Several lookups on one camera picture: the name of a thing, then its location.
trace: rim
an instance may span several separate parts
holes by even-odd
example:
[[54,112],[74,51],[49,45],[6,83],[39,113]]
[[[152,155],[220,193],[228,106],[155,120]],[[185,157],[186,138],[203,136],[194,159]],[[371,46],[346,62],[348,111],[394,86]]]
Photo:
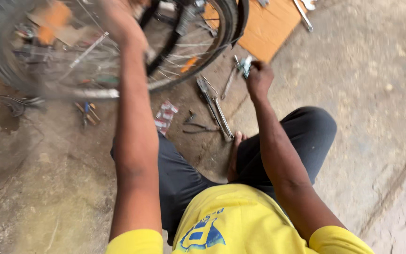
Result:
[[[20,21],[12,30],[8,28],[8,34],[4,39],[8,42],[7,47],[3,47],[8,65],[33,84],[41,80],[46,85],[45,88],[55,92],[57,96],[96,99],[118,97],[116,87],[119,83],[120,51],[116,43],[110,39],[110,35],[105,36],[103,33],[104,29],[97,20],[97,12],[93,12],[85,4],[88,0],[61,2],[65,3],[73,13],[69,22],[69,25],[74,28],[71,31],[86,34],[83,36],[84,39],[70,43],[60,38],[50,47],[32,42],[35,40],[33,35],[41,26],[41,21],[38,21],[38,16],[41,16],[38,13],[41,13],[39,10],[45,9],[48,5],[51,6],[51,0],[47,0],[32,8],[28,14],[25,14],[26,17],[17,19]],[[197,18],[189,23],[186,35],[179,39],[171,54],[148,78],[150,90],[187,78],[194,70],[209,61],[221,46],[227,29],[225,17],[215,0],[208,0],[205,4],[205,13],[196,15]],[[161,14],[176,18],[177,8],[173,6],[172,13],[168,9],[168,12]],[[208,18],[208,9],[216,16],[212,14]],[[213,38],[209,31],[202,28],[202,25],[218,29],[217,35]],[[172,31],[172,26],[157,19],[150,20],[145,27],[150,44],[147,64],[164,47]],[[158,40],[158,35],[162,35],[164,40]]]

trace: bicycle tire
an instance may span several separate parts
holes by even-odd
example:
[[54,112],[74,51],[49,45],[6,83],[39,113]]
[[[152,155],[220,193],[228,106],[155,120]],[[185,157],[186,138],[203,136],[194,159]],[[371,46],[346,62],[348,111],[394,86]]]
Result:
[[[232,36],[234,34],[235,26],[237,23],[237,6],[235,0],[213,0],[215,1],[222,10],[222,14],[226,19],[226,31],[222,42],[220,45],[229,44]],[[34,8],[35,0],[0,0],[0,78],[4,83],[13,86],[15,89],[23,91],[29,95],[45,95],[45,91],[40,90],[37,83],[33,83],[26,78],[20,77],[15,70],[16,65],[10,62],[10,60],[4,54],[4,45],[7,43],[4,41],[3,35],[12,29],[14,20],[20,20],[25,15],[27,10]],[[162,49],[162,52],[171,52],[176,42],[179,39],[179,34],[174,29],[170,37],[167,39],[166,47]],[[159,91],[175,84],[181,83],[182,81],[195,75],[197,72],[204,69],[209,65],[214,59],[220,55],[220,53],[225,49],[225,47],[219,47],[215,49],[214,54],[206,60],[203,64],[197,68],[189,71],[181,78],[173,80],[166,83],[160,87],[151,89],[151,92]],[[92,89],[92,90],[82,90],[73,91],[73,89],[68,89],[65,91],[48,91],[48,97],[69,97],[72,99],[113,99],[116,90],[107,91],[107,89]]]

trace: pliers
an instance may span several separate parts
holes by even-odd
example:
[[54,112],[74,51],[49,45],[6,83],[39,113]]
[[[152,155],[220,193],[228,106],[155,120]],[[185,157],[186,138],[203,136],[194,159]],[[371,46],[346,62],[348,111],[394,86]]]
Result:
[[196,131],[183,130],[184,133],[188,133],[188,134],[196,134],[196,133],[201,133],[201,132],[205,132],[205,131],[218,131],[219,130],[219,128],[211,128],[209,126],[199,124],[199,123],[184,122],[183,124],[194,125],[194,126],[198,126],[198,127],[202,128],[202,129],[196,130]]

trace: wet stain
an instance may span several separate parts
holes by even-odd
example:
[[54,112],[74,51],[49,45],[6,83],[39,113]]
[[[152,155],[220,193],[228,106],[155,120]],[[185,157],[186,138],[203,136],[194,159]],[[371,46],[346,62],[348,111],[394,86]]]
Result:
[[20,118],[12,117],[9,108],[2,104],[0,105],[0,127],[1,131],[8,135],[20,128]]

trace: person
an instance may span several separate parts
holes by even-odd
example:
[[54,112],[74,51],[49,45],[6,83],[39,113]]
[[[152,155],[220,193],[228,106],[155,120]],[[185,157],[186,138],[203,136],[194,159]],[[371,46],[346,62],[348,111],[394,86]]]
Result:
[[173,253],[372,253],[314,191],[336,132],[317,107],[278,121],[268,101],[274,75],[252,62],[247,88],[259,134],[236,132],[229,184],[209,181],[156,131],[143,52],[147,40],[121,0],[105,0],[111,36],[121,50],[116,137],[117,196],[107,254],[162,253],[162,229]]

